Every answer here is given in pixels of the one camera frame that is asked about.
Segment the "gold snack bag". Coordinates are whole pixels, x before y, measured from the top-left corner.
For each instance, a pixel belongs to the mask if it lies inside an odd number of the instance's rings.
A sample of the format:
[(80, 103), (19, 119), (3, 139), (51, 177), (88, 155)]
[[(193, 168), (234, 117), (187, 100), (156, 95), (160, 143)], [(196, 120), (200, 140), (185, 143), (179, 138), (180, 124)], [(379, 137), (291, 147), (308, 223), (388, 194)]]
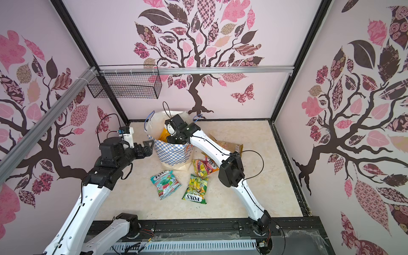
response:
[(233, 153), (239, 153), (239, 155), (242, 156), (243, 153), (243, 144), (217, 140), (211, 134), (209, 134), (207, 138), (203, 140), (203, 142), (205, 142), (207, 146), (210, 146), (216, 152), (216, 154), (219, 155), (229, 156)]

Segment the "green Fox's candy bag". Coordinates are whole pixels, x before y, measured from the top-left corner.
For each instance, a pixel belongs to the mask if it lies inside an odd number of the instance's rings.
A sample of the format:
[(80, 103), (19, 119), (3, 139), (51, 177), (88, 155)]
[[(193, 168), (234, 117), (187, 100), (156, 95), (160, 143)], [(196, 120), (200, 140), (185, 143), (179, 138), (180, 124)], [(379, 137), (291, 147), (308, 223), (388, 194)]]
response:
[(188, 187), (182, 199), (205, 205), (207, 203), (205, 198), (207, 186), (207, 177), (199, 177), (191, 174)]

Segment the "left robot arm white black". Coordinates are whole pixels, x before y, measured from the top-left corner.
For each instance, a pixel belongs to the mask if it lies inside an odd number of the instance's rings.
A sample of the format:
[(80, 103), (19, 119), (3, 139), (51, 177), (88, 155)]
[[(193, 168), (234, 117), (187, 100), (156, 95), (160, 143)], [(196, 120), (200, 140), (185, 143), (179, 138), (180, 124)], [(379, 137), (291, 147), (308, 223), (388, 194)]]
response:
[(105, 139), (99, 149), (101, 156), (81, 182), (80, 196), (57, 235), (45, 248), (45, 255), (103, 255), (124, 237), (135, 238), (141, 226), (137, 215), (121, 213), (99, 234), (86, 241), (87, 234), (102, 204), (118, 180), (127, 177), (123, 171), (137, 159), (153, 154), (154, 142), (143, 144), (120, 137)]

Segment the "blue checkered paper bag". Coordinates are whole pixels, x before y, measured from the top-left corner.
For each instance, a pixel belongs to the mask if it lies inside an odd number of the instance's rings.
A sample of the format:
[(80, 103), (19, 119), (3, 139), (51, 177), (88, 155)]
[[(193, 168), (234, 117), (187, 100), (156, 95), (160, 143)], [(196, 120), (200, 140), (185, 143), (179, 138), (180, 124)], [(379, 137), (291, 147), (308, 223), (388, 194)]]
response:
[(192, 123), (192, 117), (187, 112), (169, 111), (169, 112), (151, 112), (144, 122), (144, 131), (150, 140), (154, 141), (154, 150), (162, 163), (163, 168), (167, 170), (187, 172), (192, 163), (193, 146), (190, 144), (173, 144), (160, 140), (160, 136), (165, 127), (165, 121), (179, 114), (181, 119), (188, 124)]

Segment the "teal red candy bag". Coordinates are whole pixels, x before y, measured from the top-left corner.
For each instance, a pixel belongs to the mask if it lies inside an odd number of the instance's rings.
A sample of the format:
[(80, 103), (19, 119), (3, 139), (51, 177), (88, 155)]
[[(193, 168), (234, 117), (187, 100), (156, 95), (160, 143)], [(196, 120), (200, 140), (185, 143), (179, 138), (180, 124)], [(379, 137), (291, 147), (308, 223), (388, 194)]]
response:
[(151, 182), (157, 188), (160, 200), (163, 200), (173, 194), (180, 186), (173, 171), (166, 170), (150, 178)]

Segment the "yellow orange snack bag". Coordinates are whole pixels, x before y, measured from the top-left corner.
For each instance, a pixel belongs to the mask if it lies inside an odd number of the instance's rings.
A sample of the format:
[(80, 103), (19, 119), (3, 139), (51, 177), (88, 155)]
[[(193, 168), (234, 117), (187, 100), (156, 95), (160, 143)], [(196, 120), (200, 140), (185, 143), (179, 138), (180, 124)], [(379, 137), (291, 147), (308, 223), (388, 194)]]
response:
[(171, 134), (169, 133), (168, 129), (165, 127), (162, 131), (162, 133), (160, 134), (158, 140), (164, 142), (164, 143), (168, 143), (168, 139), (167, 137), (171, 136)]

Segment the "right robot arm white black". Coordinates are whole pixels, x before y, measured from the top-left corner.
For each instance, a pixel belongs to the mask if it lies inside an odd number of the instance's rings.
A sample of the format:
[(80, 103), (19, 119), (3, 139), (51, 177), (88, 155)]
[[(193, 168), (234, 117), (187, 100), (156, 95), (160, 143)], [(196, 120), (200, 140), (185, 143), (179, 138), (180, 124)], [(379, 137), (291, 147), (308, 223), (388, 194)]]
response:
[(169, 133), (172, 140), (197, 147), (215, 162), (220, 169), (218, 171), (220, 182), (227, 188), (234, 189), (252, 220), (254, 232), (258, 235), (268, 233), (272, 218), (258, 202), (248, 185), (240, 153), (221, 147), (210, 139), (196, 123), (189, 124), (178, 114), (169, 117), (165, 121), (165, 126), (170, 128)]

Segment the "orange pink Fox's fruits bag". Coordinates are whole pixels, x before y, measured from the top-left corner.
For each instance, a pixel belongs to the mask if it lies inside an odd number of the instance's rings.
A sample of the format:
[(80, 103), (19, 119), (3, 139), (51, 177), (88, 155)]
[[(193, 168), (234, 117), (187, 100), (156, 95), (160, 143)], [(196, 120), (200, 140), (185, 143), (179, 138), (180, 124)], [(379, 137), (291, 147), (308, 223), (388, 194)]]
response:
[(209, 157), (205, 157), (205, 159), (193, 159), (192, 163), (195, 175), (201, 178), (207, 177), (220, 170), (216, 163)]

